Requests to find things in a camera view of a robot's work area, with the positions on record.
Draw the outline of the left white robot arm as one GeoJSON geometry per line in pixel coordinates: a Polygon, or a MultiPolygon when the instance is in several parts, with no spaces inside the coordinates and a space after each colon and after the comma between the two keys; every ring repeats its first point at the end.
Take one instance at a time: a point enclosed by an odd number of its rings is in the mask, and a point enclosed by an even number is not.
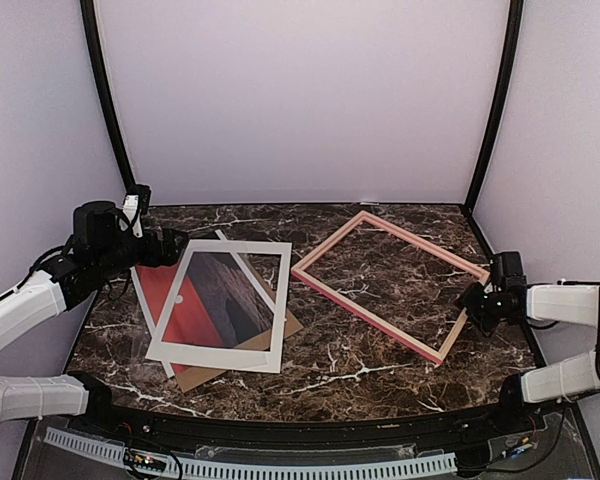
{"type": "MultiPolygon", "coordinates": [[[[189,236],[141,225],[147,208],[138,194],[118,208],[92,201],[75,209],[73,232],[43,253],[24,279],[0,295],[0,352],[43,322],[68,312],[112,278],[136,266],[173,266],[189,236]]],[[[51,377],[0,376],[0,423],[54,415],[81,416],[100,436],[121,427],[109,387],[84,372],[51,377]]]]}

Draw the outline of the pink wooden picture frame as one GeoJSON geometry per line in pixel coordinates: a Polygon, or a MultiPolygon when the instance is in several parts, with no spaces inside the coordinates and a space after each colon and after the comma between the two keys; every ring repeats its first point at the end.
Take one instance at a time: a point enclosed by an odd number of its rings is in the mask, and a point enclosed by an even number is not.
{"type": "Polygon", "coordinates": [[[393,235],[408,244],[425,251],[434,257],[442,260],[443,262],[457,267],[462,273],[472,275],[482,286],[485,286],[489,280],[490,273],[482,267],[465,260],[448,250],[437,246],[424,238],[415,235],[391,222],[384,220],[376,215],[373,215],[366,211],[360,211],[345,224],[343,224],[338,230],[329,235],[324,241],[322,241],[317,247],[315,247],[310,253],[299,260],[291,269],[292,275],[301,280],[304,284],[310,286],[326,298],[337,303],[338,305],[345,308],[350,313],[358,316],[371,324],[375,328],[394,338],[402,345],[415,351],[422,357],[433,362],[436,365],[441,365],[452,346],[455,344],[458,336],[460,335],[464,325],[468,320],[466,309],[463,308],[453,324],[450,332],[446,336],[444,342],[439,349],[433,349],[425,343],[417,340],[411,335],[391,325],[389,322],[383,320],[379,316],[370,312],[369,310],[361,307],[352,300],[345,297],[343,294],[333,290],[314,276],[308,273],[308,269],[317,262],[321,257],[327,254],[332,248],[334,248],[342,239],[344,239],[355,227],[362,223],[372,225],[385,233],[393,235]]]}

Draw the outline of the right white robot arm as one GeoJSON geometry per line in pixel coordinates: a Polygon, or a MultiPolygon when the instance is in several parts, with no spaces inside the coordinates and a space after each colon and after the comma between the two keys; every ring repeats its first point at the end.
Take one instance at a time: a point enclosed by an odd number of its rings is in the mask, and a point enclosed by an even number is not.
{"type": "Polygon", "coordinates": [[[501,321],[557,321],[597,330],[593,350],[542,368],[507,377],[490,424],[514,432],[541,405],[571,402],[600,393],[600,284],[543,284],[522,290],[486,292],[475,282],[455,301],[468,319],[491,334],[501,321]]]}

